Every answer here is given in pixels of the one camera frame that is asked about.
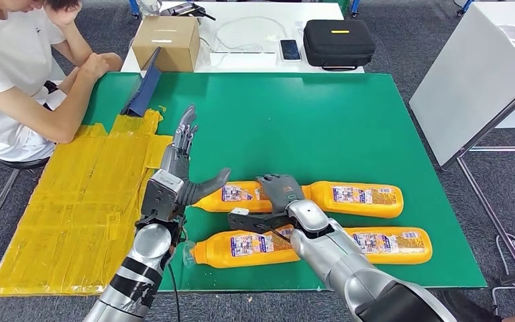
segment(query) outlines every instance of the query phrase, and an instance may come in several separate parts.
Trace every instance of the bottle label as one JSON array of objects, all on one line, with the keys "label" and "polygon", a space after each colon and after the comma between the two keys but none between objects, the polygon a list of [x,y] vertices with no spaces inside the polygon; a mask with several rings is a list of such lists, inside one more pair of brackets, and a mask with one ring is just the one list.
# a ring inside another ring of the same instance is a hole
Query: bottle label
[{"label": "bottle label", "polygon": [[253,200],[251,193],[238,186],[227,184],[222,188],[222,201],[250,201]]},{"label": "bottle label", "polygon": [[333,186],[333,200],[337,203],[393,205],[397,202],[391,188],[360,189],[354,186]]},{"label": "bottle label", "polygon": [[[279,232],[289,237],[292,229],[282,229]],[[230,238],[230,250],[232,257],[252,255],[254,253],[270,253],[276,250],[288,250],[291,244],[277,235],[268,233],[260,235],[253,233],[249,235],[238,235]]]},{"label": "bottle label", "polygon": [[421,235],[408,231],[397,235],[353,233],[352,238],[364,254],[413,254],[425,252]]},{"label": "bottle label", "polygon": [[268,196],[264,193],[264,190],[262,187],[255,189],[255,198],[257,200],[269,200]]}]

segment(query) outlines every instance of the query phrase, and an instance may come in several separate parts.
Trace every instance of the black hair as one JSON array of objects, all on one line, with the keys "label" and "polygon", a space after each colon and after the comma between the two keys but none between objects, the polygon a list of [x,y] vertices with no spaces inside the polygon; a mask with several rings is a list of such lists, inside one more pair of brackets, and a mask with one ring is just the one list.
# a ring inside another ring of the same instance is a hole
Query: black hair
[{"label": "black hair", "polygon": [[78,7],[80,0],[44,0],[46,5],[50,6],[50,9],[58,11],[61,9],[69,9]]}]

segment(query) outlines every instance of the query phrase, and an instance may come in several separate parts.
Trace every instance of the electrical cord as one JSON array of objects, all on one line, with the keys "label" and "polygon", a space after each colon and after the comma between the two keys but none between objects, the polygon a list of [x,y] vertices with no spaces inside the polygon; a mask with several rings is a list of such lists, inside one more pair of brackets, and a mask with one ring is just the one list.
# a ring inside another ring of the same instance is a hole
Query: electrical cord
[{"label": "electrical cord", "polygon": [[178,306],[178,291],[176,290],[176,281],[174,279],[174,273],[172,272],[172,267],[169,264],[169,273],[170,277],[172,279],[172,288],[174,289],[174,298],[176,300],[176,320],[177,322],[180,322],[180,307]]},{"label": "electrical cord", "polygon": [[214,49],[212,48],[212,46],[210,46],[210,44],[208,43],[208,41],[206,39],[201,37],[201,40],[206,44],[206,46],[208,46],[208,48],[210,49],[211,52],[214,52]]},{"label": "electrical cord", "polygon": [[[508,237],[512,237],[515,239],[514,235],[510,235],[509,233],[506,234]],[[506,263],[506,260],[504,259],[504,255],[502,254],[502,249],[500,247],[500,235],[496,236],[496,248],[498,249],[498,253],[500,254],[500,258],[502,259],[502,263],[504,265],[504,272],[506,275],[509,274],[508,265]],[[515,290],[515,283],[512,283],[512,286],[499,286],[492,289],[492,305],[494,306],[494,314],[498,315],[498,304],[496,302],[496,291],[497,290]]]},{"label": "electrical cord", "polygon": [[256,49],[257,49],[260,52],[263,52],[264,49],[263,49],[262,45],[260,45],[260,44],[246,44],[246,45],[230,47],[230,46],[226,45],[226,43],[224,43],[224,41],[220,38],[220,35],[219,35],[220,34],[220,30],[222,30],[227,25],[231,25],[232,23],[236,23],[236,22],[244,21],[244,20],[250,20],[250,19],[265,19],[265,20],[272,21],[272,22],[276,23],[281,28],[281,30],[283,31],[283,34],[285,35],[285,38],[288,37],[287,36],[287,31],[285,30],[285,27],[279,21],[277,21],[275,19],[272,19],[272,18],[269,18],[269,17],[264,17],[264,16],[260,16],[260,15],[252,15],[252,16],[248,16],[248,17],[241,17],[241,18],[238,18],[238,19],[234,19],[232,21],[228,21],[227,23],[224,23],[216,31],[216,34],[214,35],[214,39],[220,45],[222,45],[224,48],[227,48],[227,49],[230,49],[230,50],[256,51]]}]

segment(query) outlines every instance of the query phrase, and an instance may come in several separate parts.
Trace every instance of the robotic arm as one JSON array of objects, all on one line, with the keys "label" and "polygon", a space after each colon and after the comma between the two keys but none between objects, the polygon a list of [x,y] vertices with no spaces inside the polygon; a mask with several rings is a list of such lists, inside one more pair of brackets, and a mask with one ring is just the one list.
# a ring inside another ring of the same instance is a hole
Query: robotic arm
[{"label": "robotic arm", "polygon": [[229,214],[231,228],[263,233],[266,227],[293,224],[291,246],[323,284],[338,294],[353,321],[457,321],[425,288],[398,280],[370,264],[339,223],[304,198],[293,177],[267,174],[258,180],[274,213],[252,215],[235,209]]},{"label": "robotic arm", "polygon": [[180,242],[185,207],[228,181],[227,168],[201,184],[189,180],[190,147],[198,129],[192,127],[194,119],[196,112],[191,105],[165,149],[161,169],[147,183],[133,246],[85,322],[143,321],[161,284],[163,270]]},{"label": "robotic arm", "polygon": [[[202,184],[189,180],[189,152],[198,129],[194,106],[182,116],[172,143],[147,184],[141,220],[133,246],[85,322],[144,321],[162,281],[163,270],[181,242],[184,210],[221,188],[230,169]],[[289,242],[325,286],[338,294],[354,321],[456,322],[450,312],[423,287],[404,282],[371,265],[354,240],[311,200],[291,176],[259,177],[272,203],[272,214],[234,209],[232,229],[264,233],[293,224]]]}]

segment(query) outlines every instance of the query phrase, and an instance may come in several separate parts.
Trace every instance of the green table mat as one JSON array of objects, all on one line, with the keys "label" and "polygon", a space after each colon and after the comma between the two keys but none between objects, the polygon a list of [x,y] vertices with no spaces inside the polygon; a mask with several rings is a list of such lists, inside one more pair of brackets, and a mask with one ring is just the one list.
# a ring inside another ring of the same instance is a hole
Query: green table mat
[{"label": "green table mat", "polygon": [[[99,83],[85,121],[111,127],[136,74]],[[200,129],[192,146],[193,181],[232,168],[231,180],[287,173],[301,184],[319,180],[393,184],[404,211],[395,219],[329,213],[343,227],[415,226],[431,237],[433,256],[419,265],[378,265],[428,287],[485,287],[486,282],[443,192],[392,77],[387,74],[163,74],[150,107],[167,108],[158,134],[172,135],[196,104]],[[186,211],[189,239],[228,230],[224,213]],[[216,269],[185,268],[182,246],[172,267],[179,290],[316,290],[304,262]],[[172,289],[166,272],[160,290]]]}]

